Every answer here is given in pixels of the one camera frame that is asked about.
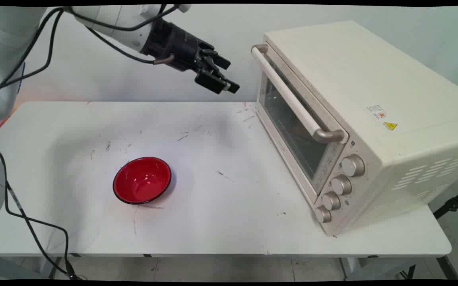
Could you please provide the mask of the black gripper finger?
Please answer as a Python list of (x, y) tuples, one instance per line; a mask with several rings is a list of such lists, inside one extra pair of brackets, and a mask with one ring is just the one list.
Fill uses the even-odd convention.
[(227, 79), (216, 66), (196, 68), (195, 83), (202, 87), (220, 94), (221, 92), (231, 92), (236, 94), (240, 89), (240, 85)]
[(231, 62), (220, 56), (213, 47), (202, 47), (200, 49), (200, 68), (202, 70), (215, 70), (220, 67), (227, 70)]

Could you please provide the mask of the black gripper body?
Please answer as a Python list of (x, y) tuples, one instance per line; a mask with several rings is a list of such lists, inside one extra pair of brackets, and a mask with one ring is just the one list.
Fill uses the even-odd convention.
[(214, 50), (214, 47), (175, 24), (158, 19), (151, 24), (151, 31), (140, 54), (155, 60), (164, 60), (173, 55), (173, 60), (165, 65), (180, 72), (198, 72), (200, 69), (212, 71), (213, 62), (205, 58), (202, 50)]

